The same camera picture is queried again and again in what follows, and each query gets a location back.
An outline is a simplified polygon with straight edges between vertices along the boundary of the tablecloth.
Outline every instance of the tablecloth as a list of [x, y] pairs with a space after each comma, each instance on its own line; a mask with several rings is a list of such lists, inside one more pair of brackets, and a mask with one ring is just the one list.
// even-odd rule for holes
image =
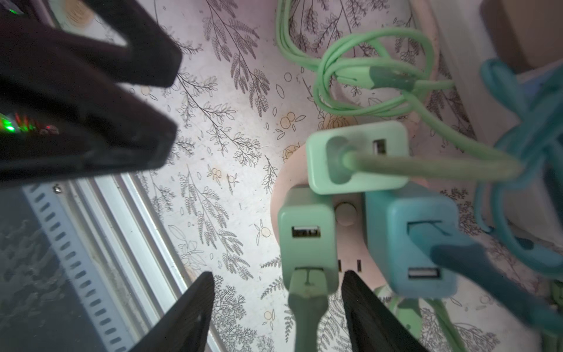
[[[203, 271], [215, 275], [213, 324], [227, 350], [292, 350], [295, 322], [271, 229], [272, 187], [284, 162], [311, 133], [378, 119], [334, 116], [315, 105], [315, 74], [286, 61], [276, 47], [276, 0], [141, 3], [178, 43], [184, 59], [170, 88], [124, 85], [179, 127], [167, 164], [137, 176], [190, 275]], [[320, 57], [344, 35], [386, 26], [417, 26], [408, 0], [292, 2], [291, 37], [311, 56]], [[84, 31], [72, 24], [64, 28]], [[98, 17], [86, 33], [123, 44]], [[423, 60], [416, 42], [388, 38], [385, 44], [407, 62]], [[362, 44], [347, 55], [375, 53]], [[443, 60], [439, 76], [450, 78]], [[344, 99], [362, 105], [397, 95], [393, 90], [350, 86], [338, 90]], [[456, 90], [434, 92], [428, 108], [454, 129], [475, 137]], [[423, 124], [410, 147], [418, 156], [462, 155]], [[490, 259], [506, 276], [529, 292], [546, 293], [540, 276], [475, 224], [473, 182], [430, 180], [430, 187], [457, 202], [462, 229], [487, 247]], [[341, 297], [336, 294], [329, 301], [319, 326], [319, 349], [351, 351]], [[537, 333], [468, 280], [460, 278], [458, 292], [444, 301], [469, 351], [539, 350]], [[448, 351], [433, 311], [423, 304], [422, 314], [422, 344], [430, 351]]]

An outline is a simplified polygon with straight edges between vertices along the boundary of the power adapter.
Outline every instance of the power adapter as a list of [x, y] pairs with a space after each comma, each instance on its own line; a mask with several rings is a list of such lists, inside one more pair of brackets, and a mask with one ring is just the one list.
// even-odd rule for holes
[[406, 298], [444, 298], [455, 294], [455, 274], [437, 266], [409, 238], [409, 226], [440, 222], [457, 228], [456, 203], [414, 182], [364, 196], [367, 246], [391, 289]]
[[291, 188], [278, 212], [281, 270], [289, 289], [297, 269], [321, 269], [328, 293], [338, 289], [336, 221], [332, 198], [307, 186]]
[[408, 182], [407, 176], [354, 171], [343, 163], [350, 152], [408, 157], [407, 131], [397, 121], [318, 131], [309, 136], [306, 149], [309, 186], [318, 194], [396, 189]]

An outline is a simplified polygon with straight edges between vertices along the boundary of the round button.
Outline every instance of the round button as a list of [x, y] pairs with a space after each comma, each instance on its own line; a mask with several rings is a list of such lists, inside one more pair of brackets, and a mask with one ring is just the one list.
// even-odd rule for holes
[[343, 202], [334, 209], [336, 222], [342, 226], [350, 226], [356, 222], [358, 212], [351, 203]]

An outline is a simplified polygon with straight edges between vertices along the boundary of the green cable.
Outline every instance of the green cable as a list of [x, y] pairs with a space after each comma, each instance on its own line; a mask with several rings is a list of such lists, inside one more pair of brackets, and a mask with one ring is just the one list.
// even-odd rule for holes
[[[316, 72], [313, 98], [320, 109], [341, 116], [373, 115], [394, 117], [412, 111], [444, 139], [469, 155], [484, 161], [398, 159], [377, 155], [347, 153], [342, 163], [352, 171], [463, 180], [500, 181], [517, 177], [522, 166], [509, 154], [472, 140], [440, 121], [421, 102], [432, 90], [454, 87], [454, 82], [430, 81], [434, 63], [431, 41], [419, 30], [382, 28], [365, 34], [350, 34], [334, 42], [321, 59], [302, 52], [289, 35], [291, 2], [279, 0], [276, 12], [276, 40], [281, 54], [289, 61]], [[426, 62], [423, 70], [395, 60], [379, 41], [382, 37], [409, 38], [420, 43]], [[361, 43], [370, 44], [378, 57], [348, 58], [343, 55]], [[401, 95], [372, 106], [357, 106], [337, 101], [330, 95], [330, 80], [362, 88], [392, 87]]]
[[452, 352], [467, 352], [465, 344], [463, 343], [459, 332], [450, 320], [450, 316], [448, 315], [448, 311], [446, 310], [442, 300], [425, 301], [430, 305], [430, 307], [432, 307], [432, 309], [434, 309], [434, 313], [436, 313], [436, 317], [438, 319], [438, 324], [440, 325], [446, 340], [450, 344]]

